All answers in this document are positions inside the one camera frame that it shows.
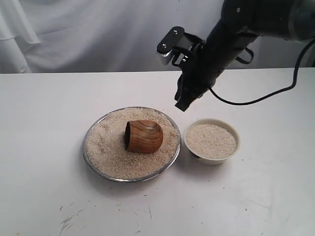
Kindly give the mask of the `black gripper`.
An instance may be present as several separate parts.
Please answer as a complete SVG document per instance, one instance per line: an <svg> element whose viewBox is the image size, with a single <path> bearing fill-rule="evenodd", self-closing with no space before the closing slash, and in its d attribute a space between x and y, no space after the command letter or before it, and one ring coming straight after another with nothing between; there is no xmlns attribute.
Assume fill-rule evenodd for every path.
<svg viewBox="0 0 315 236"><path fill-rule="evenodd" d="M221 74L221 65L215 55L212 44L192 34L172 36L172 65L181 69L177 82L175 100L181 111L189 106L215 83Z"/></svg>

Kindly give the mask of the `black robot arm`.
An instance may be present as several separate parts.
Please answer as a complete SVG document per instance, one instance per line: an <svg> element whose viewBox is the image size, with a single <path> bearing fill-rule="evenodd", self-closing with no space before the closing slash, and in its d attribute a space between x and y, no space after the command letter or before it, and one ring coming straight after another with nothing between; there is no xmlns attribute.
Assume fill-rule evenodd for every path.
<svg viewBox="0 0 315 236"><path fill-rule="evenodd" d="M183 55L176 107L185 111L205 92L248 45L260 36L315 42L315 3L312 0L226 0L221 17L206 40L181 27L169 31L164 48Z"/></svg>

